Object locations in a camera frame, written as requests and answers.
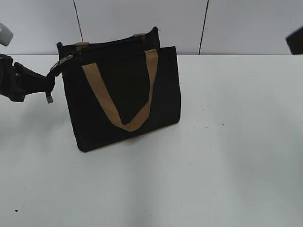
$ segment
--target robotic arm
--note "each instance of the robotic arm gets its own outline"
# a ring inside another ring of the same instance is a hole
[[[0,23],[0,44],[8,46],[13,33]],[[48,103],[53,102],[51,92],[54,87],[54,77],[49,73],[47,77],[35,73],[19,62],[12,66],[10,56],[0,54],[0,95],[8,97],[12,102],[23,102],[26,95],[45,92]]]

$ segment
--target bag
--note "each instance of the bag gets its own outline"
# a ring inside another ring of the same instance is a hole
[[[57,44],[78,147],[87,152],[178,123],[181,97],[175,47],[158,29],[103,44]]]

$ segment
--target tan handle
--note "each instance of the tan handle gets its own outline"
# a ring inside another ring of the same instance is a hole
[[[124,129],[126,131],[135,131],[141,127],[141,125],[147,120],[150,115],[151,104],[152,104],[152,92],[153,85],[155,83],[157,68],[158,68],[158,54],[157,50],[145,51],[146,65],[148,76],[150,79],[150,92],[148,102],[145,106],[137,113],[137,115],[126,125],[123,125],[117,108],[111,99],[106,85],[102,79],[99,68],[96,63],[82,66],[85,76],[89,82],[91,89],[93,90],[97,100],[99,101],[102,109],[107,115],[108,119],[113,125]]]

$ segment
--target white table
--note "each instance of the white table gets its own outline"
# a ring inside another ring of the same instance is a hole
[[[57,61],[13,58],[41,74]],[[303,57],[178,63],[179,124],[86,154],[61,77],[51,105],[0,97],[0,226],[301,227]]]

